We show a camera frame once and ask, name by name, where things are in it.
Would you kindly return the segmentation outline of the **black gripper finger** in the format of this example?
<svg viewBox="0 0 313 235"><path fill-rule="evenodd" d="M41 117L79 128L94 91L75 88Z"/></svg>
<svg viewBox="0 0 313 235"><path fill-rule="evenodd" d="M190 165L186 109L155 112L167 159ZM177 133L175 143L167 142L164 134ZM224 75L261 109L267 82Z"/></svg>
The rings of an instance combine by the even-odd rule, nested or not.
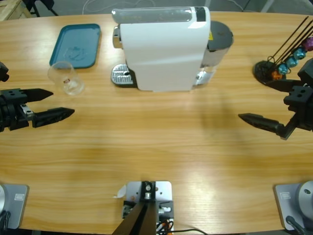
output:
<svg viewBox="0 0 313 235"><path fill-rule="evenodd" d="M7 103L28 103L43 100L52 96L53 92L44 89L9 89L1 90L0 96Z"/></svg>
<svg viewBox="0 0 313 235"><path fill-rule="evenodd" d="M37 128L62 121L70 117L74 112L74 109L60 107L35 113L32 119L32 127Z"/></svg>
<svg viewBox="0 0 313 235"><path fill-rule="evenodd" d="M285 104L306 104L313 95L313 89L300 80L274 80L266 86L288 93L284 98Z"/></svg>
<svg viewBox="0 0 313 235"><path fill-rule="evenodd" d="M299 125L299 121L295 117L292 117L287 125L283 125L279 121L265 118L257 114L245 113L238 114L238 116L251 126L275 133L283 140L287 140Z"/></svg>

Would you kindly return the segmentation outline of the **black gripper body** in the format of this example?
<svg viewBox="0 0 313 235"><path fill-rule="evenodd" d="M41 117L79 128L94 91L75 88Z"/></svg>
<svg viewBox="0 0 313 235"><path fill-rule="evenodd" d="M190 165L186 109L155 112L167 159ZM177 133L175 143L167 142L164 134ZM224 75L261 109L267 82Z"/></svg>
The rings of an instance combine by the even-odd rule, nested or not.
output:
<svg viewBox="0 0 313 235"><path fill-rule="evenodd" d="M290 119L291 123L296 127L307 131L313 130L313 97L311 96L305 102L293 101L288 109L294 112Z"/></svg>
<svg viewBox="0 0 313 235"><path fill-rule="evenodd" d="M26 103L33 100L16 101L0 98L0 131L5 128L10 131L21 129L29 126L29 122L33 120L33 111L28 108Z"/></svg>

